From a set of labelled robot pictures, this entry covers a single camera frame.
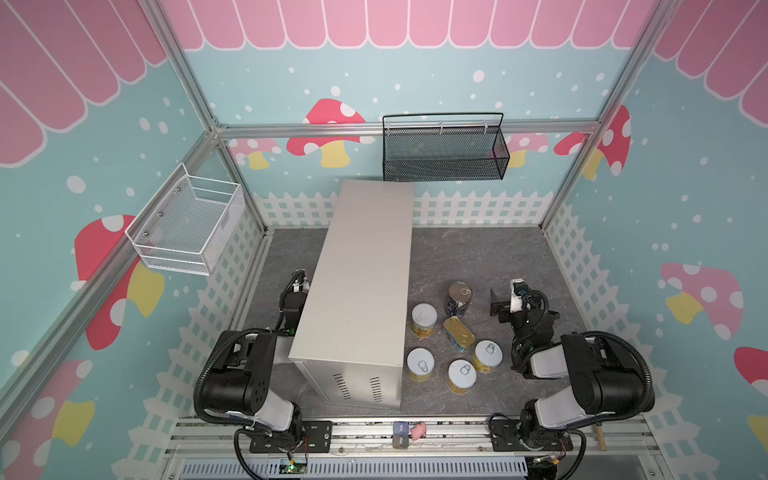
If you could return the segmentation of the dark blue tall can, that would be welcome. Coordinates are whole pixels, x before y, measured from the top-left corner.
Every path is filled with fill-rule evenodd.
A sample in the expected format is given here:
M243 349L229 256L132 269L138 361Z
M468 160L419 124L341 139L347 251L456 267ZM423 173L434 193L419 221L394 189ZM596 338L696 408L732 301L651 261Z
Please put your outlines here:
M466 282L457 281L452 283L448 288L445 301L446 314L449 317L463 317L472 297L473 290Z

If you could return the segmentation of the yellow can white lid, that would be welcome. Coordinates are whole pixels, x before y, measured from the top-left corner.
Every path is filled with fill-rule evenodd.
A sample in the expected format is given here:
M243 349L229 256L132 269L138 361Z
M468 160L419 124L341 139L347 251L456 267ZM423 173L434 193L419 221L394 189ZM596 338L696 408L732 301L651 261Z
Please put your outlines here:
M437 310L428 303L420 303L411 311L412 331L419 338L428 338L434 333L438 319Z

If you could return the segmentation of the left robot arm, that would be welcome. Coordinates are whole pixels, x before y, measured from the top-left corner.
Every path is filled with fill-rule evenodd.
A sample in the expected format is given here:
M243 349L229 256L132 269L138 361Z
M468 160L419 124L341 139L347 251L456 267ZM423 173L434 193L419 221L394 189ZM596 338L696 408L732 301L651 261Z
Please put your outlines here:
M235 425L237 435L262 437L291 452L305 438L300 408L270 389L273 366L288 353L309 293L299 269L282 290L273 327L225 330L213 347L193 389L196 416L210 424Z

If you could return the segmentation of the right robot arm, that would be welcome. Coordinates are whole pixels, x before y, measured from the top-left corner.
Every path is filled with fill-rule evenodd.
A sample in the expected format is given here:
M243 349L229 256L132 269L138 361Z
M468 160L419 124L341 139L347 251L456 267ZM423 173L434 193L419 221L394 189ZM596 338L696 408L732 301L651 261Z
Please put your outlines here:
M490 313L513 331L512 370L528 380L567 380L565 388L525 403L511 419L488 420L497 452L571 448L573 431L623 421L655 405L651 368L630 342L606 331L555 334L559 312L548 297L516 280L511 297L490 296Z

